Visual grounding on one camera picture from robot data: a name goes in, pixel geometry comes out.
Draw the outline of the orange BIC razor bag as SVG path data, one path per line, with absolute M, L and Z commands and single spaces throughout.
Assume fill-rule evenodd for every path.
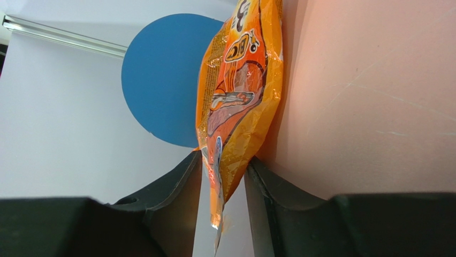
M 223 210 L 263 145 L 283 87 L 282 1 L 239 1 L 200 67 L 196 135 L 218 247 Z

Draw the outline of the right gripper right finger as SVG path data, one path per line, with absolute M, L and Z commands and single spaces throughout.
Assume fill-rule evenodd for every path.
M 245 173 L 255 256 L 455 256 L 455 194 L 318 198 L 253 158 Z

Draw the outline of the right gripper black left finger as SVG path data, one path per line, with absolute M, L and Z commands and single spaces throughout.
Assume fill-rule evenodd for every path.
M 118 200 L 1 200 L 1 256 L 191 256 L 202 180 L 200 151 Z

